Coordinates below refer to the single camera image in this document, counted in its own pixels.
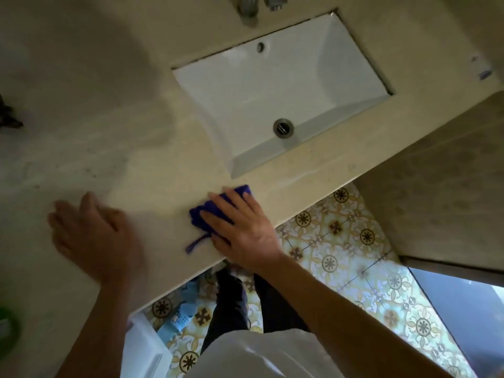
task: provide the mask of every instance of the floral tile pattern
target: floral tile pattern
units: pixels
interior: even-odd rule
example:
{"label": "floral tile pattern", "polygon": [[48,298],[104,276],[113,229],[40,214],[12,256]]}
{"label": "floral tile pattern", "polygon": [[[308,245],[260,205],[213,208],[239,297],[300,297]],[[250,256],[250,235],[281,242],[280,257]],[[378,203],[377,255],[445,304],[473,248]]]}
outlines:
{"label": "floral tile pattern", "polygon": [[[375,217],[350,183],[277,229],[281,248],[325,285],[362,308],[453,376],[476,378],[467,360],[407,267],[392,252]],[[261,303],[254,280],[243,281],[249,328],[262,332]],[[197,363],[216,305],[217,281],[200,276],[198,311],[181,334],[167,343],[173,354],[169,378],[181,378]],[[145,309],[159,329],[180,303],[178,291]]]}

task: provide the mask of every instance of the sink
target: sink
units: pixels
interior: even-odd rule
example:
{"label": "sink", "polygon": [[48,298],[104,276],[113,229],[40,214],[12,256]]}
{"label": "sink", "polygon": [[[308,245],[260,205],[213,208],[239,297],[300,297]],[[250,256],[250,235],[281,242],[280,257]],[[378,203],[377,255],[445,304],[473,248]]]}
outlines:
{"label": "sink", "polygon": [[390,97],[336,13],[173,73],[233,178]]}

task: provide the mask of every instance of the beige countertop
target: beige countertop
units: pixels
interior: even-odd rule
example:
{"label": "beige countertop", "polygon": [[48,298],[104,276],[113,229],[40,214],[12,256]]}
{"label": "beige countertop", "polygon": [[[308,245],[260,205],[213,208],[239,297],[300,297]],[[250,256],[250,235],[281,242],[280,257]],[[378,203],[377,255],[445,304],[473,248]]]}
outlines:
{"label": "beige countertop", "polygon": [[[334,7],[395,95],[231,180],[170,67]],[[0,131],[0,303],[24,328],[1,376],[54,370],[96,296],[50,244],[54,199],[94,190],[131,214],[147,304],[219,260],[209,242],[184,252],[207,191],[248,183],[278,225],[501,88],[441,0],[261,3],[255,28],[229,0],[3,0],[0,31],[0,92],[26,123]]]}

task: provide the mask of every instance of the person's left hand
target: person's left hand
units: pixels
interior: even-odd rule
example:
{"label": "person's left hand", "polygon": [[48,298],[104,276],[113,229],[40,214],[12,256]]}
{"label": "person's left hand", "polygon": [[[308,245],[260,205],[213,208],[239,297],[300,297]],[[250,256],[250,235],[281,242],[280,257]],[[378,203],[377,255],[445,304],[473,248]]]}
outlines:
{"label": "person's left hand", "polygon": [[101,207],[93,193],[82,197],[79,208],[54,202],[47,215],[53,244],[100,284],[130,282],[144,267],[143,247],[126,214]]}

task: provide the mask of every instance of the sink drain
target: sink drain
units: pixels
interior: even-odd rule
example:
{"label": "sink drain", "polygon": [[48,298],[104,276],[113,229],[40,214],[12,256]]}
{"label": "sink drain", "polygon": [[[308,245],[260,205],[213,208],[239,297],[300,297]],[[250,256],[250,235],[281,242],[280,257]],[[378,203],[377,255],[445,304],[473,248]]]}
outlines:
{"label": "sink drain", "polygon": [[285,118],[277,119],[273,124],[273,132],[280,139],[287,139],[294,134],[294,125]]}

